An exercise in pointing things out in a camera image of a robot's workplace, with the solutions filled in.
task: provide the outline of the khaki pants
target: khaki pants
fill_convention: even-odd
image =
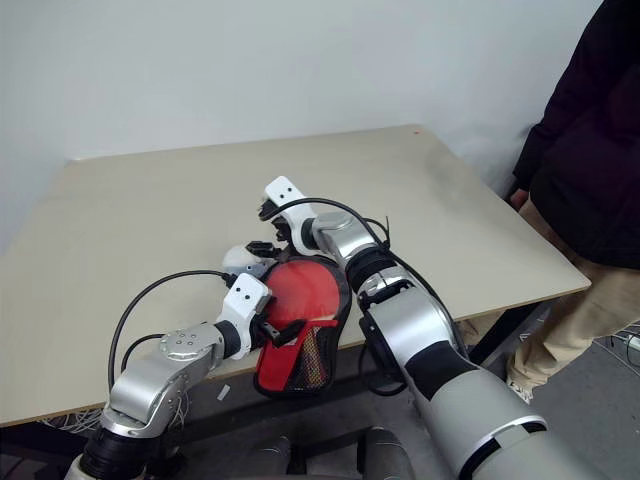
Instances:
[[[531,389],[544,385],[578,358],[595,338],[612,335],[640,319],[640,270],[599,265],[580,257],[556,235],[531,200],[520,215],[592,282],[587,290],[558,299],[542,326],[510,358],[511,378]],[[499,316],[462,322],[465,342],[477,343]]]

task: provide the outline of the sneaker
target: sneaker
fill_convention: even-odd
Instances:
[[[529,389],[524,388],[522,385],[513,381],[510,376],[507,376],[507,386],[513,390],[516,395],[518,395],[524,403],[529,405],[531,400],[533,399],[533,392]]]

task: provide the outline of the white wall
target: white wall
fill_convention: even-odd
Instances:
[[[599,3],[0,2],[0,252],[100,155],[421,122],[501,191]]]

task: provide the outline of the red bag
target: red bag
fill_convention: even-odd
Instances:
[[[281,347],[267,340],[254,376],[256,389],[277,398],[321,393],[333,382],[338,340],[351,309],[346,277],[327,258],[291,257],[262,280],[275,297],[266,308],[267,322],[280,332],[294,322],[301,329]]]

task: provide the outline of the table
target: table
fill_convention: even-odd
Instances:
[[[231,246],[273,240],[256,210],[279,175],[309,196],[388,215],[394,251],[458,320],[589,285],[416,125],[73,162],[1,260],[0,424],[102,403],[109,343],[127,303],[163,275],[217,268]],[[142,335],[215,319],[224,293],[205,277],[157,289],[130,317],[120,354]],[[362,341],[358,318],[354,308],[341,346]]]

